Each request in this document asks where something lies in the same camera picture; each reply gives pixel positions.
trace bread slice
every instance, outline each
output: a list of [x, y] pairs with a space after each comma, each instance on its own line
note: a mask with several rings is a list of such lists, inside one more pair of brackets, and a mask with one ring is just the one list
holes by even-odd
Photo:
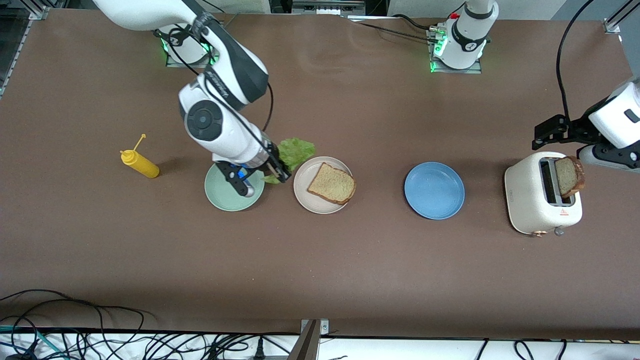
[[328, 202], [345, 205], [356, 191], [356, 181], [346, 172], [322, 163], [307, 191]]
[[584, 187], [582, 163], [575, 156], [556, 160], [556, 176], [558, 187], [560, 187], [560, 196], [563, 199], [579, 192]]

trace blue plate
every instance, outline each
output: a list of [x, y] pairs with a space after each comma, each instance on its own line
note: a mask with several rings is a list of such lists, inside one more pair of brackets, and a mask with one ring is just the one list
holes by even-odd
[[422, 163], [404, 181], [404, 196], [416, 213], [433, 220], [455, 215], [465, 201], [462, 179], [441, 163]]

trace cable connector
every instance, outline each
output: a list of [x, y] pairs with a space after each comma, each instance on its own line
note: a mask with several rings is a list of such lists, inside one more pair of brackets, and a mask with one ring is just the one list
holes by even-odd
[[258, 348], [255, 349], [255, 355], [253, 356], [253, 360], [264, 360], [266, 357], [264, 355], [264, 349], [262, 348], [264, 340], [262, 340], [262, 336], [258, 338]]

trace white floor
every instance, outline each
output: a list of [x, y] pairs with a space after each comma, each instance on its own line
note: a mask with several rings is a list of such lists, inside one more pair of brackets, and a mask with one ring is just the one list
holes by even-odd
[[[142, 334], [136, 336], [133, 341], [121, 348], [117, 354], [124, 360], [142, 360], [145, 347], [151, 347], [154, 340], [144, 339], [145, 336], [154, 336], [153, 334]], [[177, 346], [192, 335], [183, 335], [173, 341], [171, 344]], [[18, 334], [15, 336], [15, 344], [21, 347], [29, 347], [33, 341], [33, 334]], [[50, 334], [46, 338], [55, 346], [64, 349], [65, 346], [61, 340], [62, 335]], [[76, 335], [67, 334], [67, 341], [70, 347], [76, 344]], [[126, 341], [131, 338], [130, 334], [107, 334], [109, 340]], [[197, 338], [186, 343], [182, 350], [198, 349], [204, 345], [208, 345], [215, 338], [215, 335], [205, 335], [205, 339]], [[291, 349], [295, 344], [297, 336], [268, 336], [269, 339], [277, 342], [281, 346]], [[96, 343], [101, 341], [101, 334], [92, 334], [90, 341]], [[10, 335], [7, 333], [0, 334], [0, 343], [11, 343]], [[557, 360], [562, 343], [556, 341], [527, 341], [534, 359], [537, 360]], [[226, 352], [225, 359], [251, 359], [255, 354], [257, 346], [257, 338], [247, 341], [248, 348], [239, 352]], [[369, 339], [322, 339], [319, 347], [318, 360], [335, 360], [346, 356], [346, 360], [377, 360], [377, 359], [421, 359], [421, 360], [474, 360], [483, 342], [481, 340], [369, 340]], [[119, 344], [111, 344], [116, 349]], [[111, 351], [104, 343], [98, 344], [95, 348], [102, 353], [102, 359], [106, 360]], [[162, 358], [171, 350], [168, 347], [161, 347], [156, 342], [153, 350], [158, 351], [153, 355], [154, 359]], [[285, 356], [286, 353], [276, 348], [274, 345], [264, 342], [264, 352], [267, 356]], [[36, 356], [41, 359], [46, 355], [53, 354], [55, 351], [40, 342], [35, 350]], [[526, 351], [521, 347], [521, 353], [525, 359], [528, 358]], [[15, 354], [15, 351], [0, 345], [0, 359]], [[204, 351], [196, 351], [184, 354], [184, 360], [199, 360], [202, 358]], [[99, 357], [89, 351], [86, 358], [88, 360], [98, 360]], [[180, 359], [180, 355], [174, 354], [169, 359]], [[482, 359], [485, 360], [520, 360], [513, 350], [513, 341], [495, 340], [489, 341], [486, 346]], [[582, 343], [569, 342], [562, 360], [638, 360], [640, 359], [640, 345], [636, 344], [613, 344], [613, 343]], [[109, 360], [116, 360], [115, 356], [111, 356]]]

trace mustard bottle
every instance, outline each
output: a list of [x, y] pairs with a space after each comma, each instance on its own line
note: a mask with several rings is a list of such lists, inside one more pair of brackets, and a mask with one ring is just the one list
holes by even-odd
[[149, 179], [153, 179], [160, 174], [160, 168], [136, 151], [142, 139], [146, 137], [145, 134], [142, 134], [133, 150], [120, 151], [120, 159], [125, 165], [134, 168]]

